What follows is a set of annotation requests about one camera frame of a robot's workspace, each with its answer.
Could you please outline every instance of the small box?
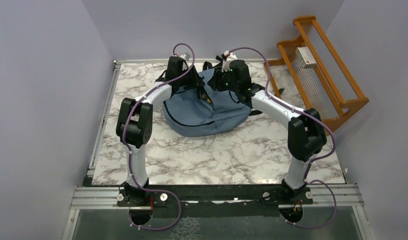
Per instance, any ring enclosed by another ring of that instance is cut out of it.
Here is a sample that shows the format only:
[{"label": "small box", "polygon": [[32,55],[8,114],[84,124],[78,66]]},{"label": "small box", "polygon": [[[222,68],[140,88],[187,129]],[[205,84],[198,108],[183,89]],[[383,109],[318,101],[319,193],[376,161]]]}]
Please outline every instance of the small box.
[{"label": "small box", "polygon": [[316,60],[308,47],[297,47],[296,55],[303,68],[309,69],[317,66]]}]

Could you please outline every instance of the white marble surface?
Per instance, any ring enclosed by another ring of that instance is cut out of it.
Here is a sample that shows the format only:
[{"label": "white marble surface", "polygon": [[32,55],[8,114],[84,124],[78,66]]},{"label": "white marble surface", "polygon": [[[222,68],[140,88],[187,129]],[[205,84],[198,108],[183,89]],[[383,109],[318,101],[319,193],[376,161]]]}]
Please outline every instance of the white marble surface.
[{"label": "white marble surface", "polygon": [[[202,64],[196,64],[198,70]],[[249,63],[253,82],[265,84],[262,63]],[[121,101],[148,90],[165,70],[164,63],[129,63],[121,66],[109,117],[105,126],[93,185],[118,185],[126,180],[125,147],[115,134]],[[282,66],[272,67],[282,98],[299,107],[304,104]],[[321,154],[332,148],[329,138]],[[203,137],[184,137],[165,122],[161,106],[154,112],[153,133],[147,144],[146,169],[151,184],[278,184],[284,178],[290,153],[287,130],[265,114],[249,117],[232,131]],[[336,154],[313,164],[308,180],[344,183]]]}]

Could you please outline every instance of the wooden frame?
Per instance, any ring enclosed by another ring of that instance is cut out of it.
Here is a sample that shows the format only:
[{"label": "wooden frame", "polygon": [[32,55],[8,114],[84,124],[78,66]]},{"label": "wooden frame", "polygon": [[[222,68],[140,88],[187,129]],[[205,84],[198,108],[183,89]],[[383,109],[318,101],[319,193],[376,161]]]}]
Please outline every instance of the wooden frame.
[{"label": "wooden frame", "polygon": [[[314,104],[312,103],[311,98],[308,98],[307,92],[305,92],[305,89],[302,87],[301,79],[299,79],[291,63],[291,60],[294,59],[295,57],[295,50],[297,47],[308,47],[314,59],[317,62],[317,66],[314,67],[314,71],[321,85],[323,86],[323,89],[326,91],[326,94],[329,97],[329,100],[332,102],[332,105],[336,113],[338,114],[337,117],[322,119],[322,121],[332,131],[335,131],[341,125],[343,125],[350,117],[352,117],[356,112],[358,112],[358,110],[360,110],[365,104],[367,104],[369,102],[369,99],[361,91],[354,77],[351,75],[348,68],[345,66],[344,62],[342,61],[341,57],[336,52],[332,43],[327,38],[323,29],[317,22],[317,19],[315,16],[297,17],[293,20],[293,24],[297,27],[300,35],[297,38],[292,39],[292,40],[278,42],[277,47],[279,48],[279,51],[282,57],[276,60],[269,60],[269,65],[267,66],[266,64],[264,64],[264,67],[266,71],[268,72],[268,68],[271,66],[286,65],[289,69],[289,72],[291,73],[291,76],[295,82],[295,85],[297,86],[298,92],[300,93],[302,97],[305,107],[307,109],[310,109],[312,108]],[[320,38],[322,39],[323,43],[326,45],[326,48],[329,50],[333,59],[338,64],[340,70],[342,71],[346,80],[348,81],[348,84],[354,90],[357,96],[356,99],[344,100],[340,89],[338,89],[338,87],[336,86],[328,69],[326,68],[322,59],[320,58],[319,54],[314,48],[313,43],[311,42],[308,36],[308,29],[315,29],[317,33],[320,35]],[[276,96],[280,96],[279,90],[276,86],[273,76],[270,76],[270,82],[273,86]]]}]

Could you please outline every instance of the gray wall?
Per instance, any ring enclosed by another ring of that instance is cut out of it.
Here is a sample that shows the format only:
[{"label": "gray wall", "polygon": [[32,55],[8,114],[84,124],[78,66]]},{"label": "gray wall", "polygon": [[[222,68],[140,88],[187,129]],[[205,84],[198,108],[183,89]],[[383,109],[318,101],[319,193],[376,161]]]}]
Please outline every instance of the gray wall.
[{"label": "gray wall", "polygon": [[328,36],[370,99],[337,131],[378,240],[408,239],[408,0],[345,0]]},{"label": "gray wall", "polygon": [[0,240],[61,239],[112,68],[80,0],[0,0]]},{"label": "gray wall", "polygon": [[[166,59],[178,42],[197,58],[248,46],[280,56],[278,41],[296,38],[292,20],[315,15],[327,30],[343,0],[83,0],[111,55]],[[241,58],[259,58],[241,51]]]}]

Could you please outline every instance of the gray-blue backpack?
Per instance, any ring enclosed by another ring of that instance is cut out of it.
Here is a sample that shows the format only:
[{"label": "gray-blue backpack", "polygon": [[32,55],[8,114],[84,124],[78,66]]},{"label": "gray-blue backpack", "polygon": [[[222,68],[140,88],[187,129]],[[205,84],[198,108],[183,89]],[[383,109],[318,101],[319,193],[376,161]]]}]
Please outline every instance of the gray-blue backpack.
[{"label": "gray-blue backpack", "polygon": [[204,86],[186,91],[180,88],[163,103],[167,124],[178,134],[197,137],[222,133],[237,127],[248,116],[261,113],[238,102],[230,91],[213,91],[207,83],[214,75],[214,68],[198,75],[203,78]]}]

